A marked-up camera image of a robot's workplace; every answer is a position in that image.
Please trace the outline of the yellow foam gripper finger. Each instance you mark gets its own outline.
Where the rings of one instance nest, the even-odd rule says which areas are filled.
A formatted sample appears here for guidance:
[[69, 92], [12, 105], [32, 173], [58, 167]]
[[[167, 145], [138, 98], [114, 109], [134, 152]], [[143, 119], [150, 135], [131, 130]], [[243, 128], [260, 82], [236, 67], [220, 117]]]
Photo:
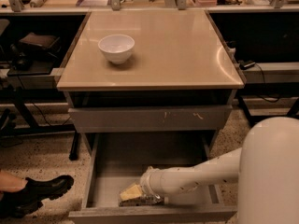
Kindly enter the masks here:
[[143, 195], [142, 188], [139, 184], [132, 184], [120, 193], [120, 199], [124, 201], [139, 198]]

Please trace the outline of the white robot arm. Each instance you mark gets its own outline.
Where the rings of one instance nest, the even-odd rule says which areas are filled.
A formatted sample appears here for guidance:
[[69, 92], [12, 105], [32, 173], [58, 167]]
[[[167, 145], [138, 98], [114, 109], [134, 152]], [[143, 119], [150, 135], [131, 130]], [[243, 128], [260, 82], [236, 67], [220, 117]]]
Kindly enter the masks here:
[[193, 167], [150, 167], [120, 199], [161, 198], [235, 180], [238, 224], [299, 224], [299, 120], [264, 119], [241, 148]]

